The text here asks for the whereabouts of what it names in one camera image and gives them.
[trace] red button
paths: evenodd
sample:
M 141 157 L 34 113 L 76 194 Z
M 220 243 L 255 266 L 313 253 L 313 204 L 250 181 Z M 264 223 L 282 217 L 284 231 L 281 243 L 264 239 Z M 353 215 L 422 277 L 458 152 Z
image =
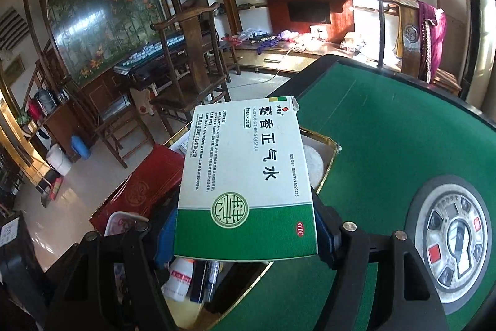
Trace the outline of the red button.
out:
M 481 221 L 478 217 L 474 219 L 474 226 L 476 232 L 478 232 L 481 229 Z
M 429 248 L 429 259 L 431 260 L 431 264 L 439 261 L 441 259 L 441 251 L 439 249 L 439 244 L 432 246 Z

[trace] black table edge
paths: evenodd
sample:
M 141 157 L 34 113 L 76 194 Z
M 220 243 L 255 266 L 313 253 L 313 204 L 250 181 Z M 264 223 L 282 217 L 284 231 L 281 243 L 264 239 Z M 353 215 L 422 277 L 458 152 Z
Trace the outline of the black table edge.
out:
M 454 105 L 455 107 L 477 118 L 480 122 L 491 128 L 493 131 L 496 131 L 496 122 L 485 116 L 482 111 L 470 104 L 467 104 L 462 99 L 455 97 L 445 90 L 438 89 L 434 85 L 429 85 L 426 82 L 415 79 L 414 77 L 404 75 L 399 72 L 394 72 L 393 70 L 387 68 L 374 68 L 339 55 L 328 54 L 320 57 L 304 70 L 293 76 L 282 86 L 274 90 L 267 97 L 294 96 L 298 100 L 303 97 L 327 72 L 338 64 L 350 66 L 355 69 L 366 70 L 376 75 L 385 76 L 389 79 L 402 82 L 408 86 L 413 86 Z

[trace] framed floral painting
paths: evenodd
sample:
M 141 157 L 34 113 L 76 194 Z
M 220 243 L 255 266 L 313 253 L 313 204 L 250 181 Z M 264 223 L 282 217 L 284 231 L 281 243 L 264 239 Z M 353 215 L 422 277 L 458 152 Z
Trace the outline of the framed floral painting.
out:
M 40 0 L 59 60 L 80 86 L 160 40 L 163 0 Z

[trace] metal screw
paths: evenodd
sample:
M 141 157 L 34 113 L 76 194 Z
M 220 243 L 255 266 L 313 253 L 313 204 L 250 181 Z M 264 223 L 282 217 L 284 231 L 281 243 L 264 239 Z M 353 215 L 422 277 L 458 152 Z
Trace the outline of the metal screw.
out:
M 397 230 L 396 232 L 394 232 L 394 235 L 398 240 L 401 241 L 405 241 L 408 238 L 407 234 L 403 230 Z
M 148 229 L 148 223 L 146 222 L 138 222 L 136 223 L 135 229 L 137 232 L 144 232 Z
M 348 232 L 354 232 L 357 229 L 357 226 L 353 222 L 344 222 L 343 229 L 347 230 Z
M 96 237 L 98 237 L 98 233 L 97 232 L 88 232 L 84 235 L 84 239 L 86 241 L 89 241 L 89 242 L 92 242 L 93 240 L 96 239 Z

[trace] white bottle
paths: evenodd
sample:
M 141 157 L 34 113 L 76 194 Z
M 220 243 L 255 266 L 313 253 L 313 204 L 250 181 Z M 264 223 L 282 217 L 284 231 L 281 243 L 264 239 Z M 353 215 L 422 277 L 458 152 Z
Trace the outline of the white bottle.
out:
M 177 257 L 169 267 L 169 280 L 162 286 L 164 296 L 182 302 L 188 293 L 193 276 L 193 260 Z

